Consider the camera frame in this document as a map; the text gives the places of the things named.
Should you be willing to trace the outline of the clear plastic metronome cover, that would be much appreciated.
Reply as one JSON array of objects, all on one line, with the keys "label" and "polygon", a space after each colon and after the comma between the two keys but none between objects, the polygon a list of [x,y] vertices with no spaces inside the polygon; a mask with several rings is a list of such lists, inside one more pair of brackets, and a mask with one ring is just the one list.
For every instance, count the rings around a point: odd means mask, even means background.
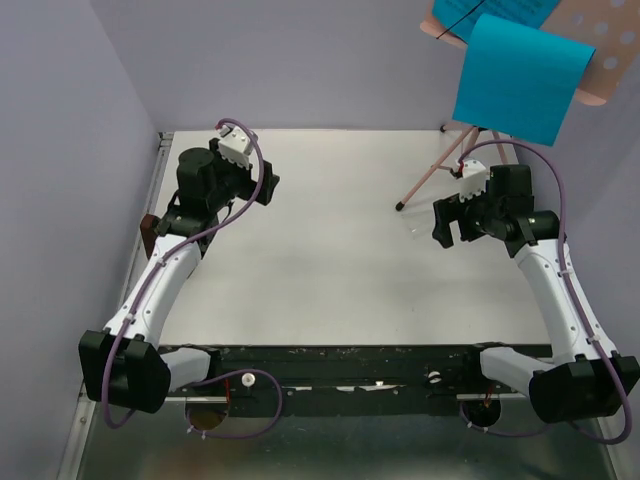
[{"label": "clear plastic metronome cover", "polygon": [[432,238],[434,214],[431,210],[403,210],[400,217],[414,239],[430,240]]}]

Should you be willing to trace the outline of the brown wooden metronome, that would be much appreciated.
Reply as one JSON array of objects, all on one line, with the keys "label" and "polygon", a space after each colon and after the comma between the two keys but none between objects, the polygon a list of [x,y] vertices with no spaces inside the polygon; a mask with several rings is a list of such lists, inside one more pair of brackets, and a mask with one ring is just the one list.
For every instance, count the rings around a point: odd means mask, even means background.
[{"label": "brown wooden metronome", "polygon": [[157,238],[156,226],[158,222],[159,218],[157,216],[147,213],[144,215],[139,225],[144,251],[148,259],[153,255]]}]

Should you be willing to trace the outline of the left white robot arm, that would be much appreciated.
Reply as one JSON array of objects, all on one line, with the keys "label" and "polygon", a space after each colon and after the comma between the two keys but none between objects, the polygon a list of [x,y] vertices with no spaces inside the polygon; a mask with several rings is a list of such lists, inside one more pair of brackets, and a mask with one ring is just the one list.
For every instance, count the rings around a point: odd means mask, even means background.
[{"label": "left white robot arm", "polygon": [[160,353],[160,337],[180,290],[225,223],[220,211],[236,199],[268,205],[280,178],[265,161],[254,180],[216,143],[182,152],[176,176],[164,215],[141,221],[148,258],[141,278],[103,329],[88,330],[79,341],[85,388],[94,401],[155,413],[183,386],[209,395],[221,385],[222,372],[210,353],[199,347]]}]

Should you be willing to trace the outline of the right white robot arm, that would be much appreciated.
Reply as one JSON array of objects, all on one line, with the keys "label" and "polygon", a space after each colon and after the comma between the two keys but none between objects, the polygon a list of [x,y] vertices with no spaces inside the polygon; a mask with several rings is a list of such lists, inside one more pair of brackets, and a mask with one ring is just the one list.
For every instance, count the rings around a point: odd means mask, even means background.
[{"label": "right white robot arm", "polygon": [[463,241],[502,241],[532,289],[552,348],[551,362],[543,362],[501,343],[481,344],[460,367],[462,384],[480,392],[502,383],[525,395],[545,423],[614,415],[622,400],[611,375],[630,391],[639,379],[638,361],[620,355],[598,326],[569,249],[558,241],[558,216],[534,207],[529,167],[487,168],[467,160],[459,177],[459,192],[433,205],[433,238],[452,247],[450,225],[457,223]]}]

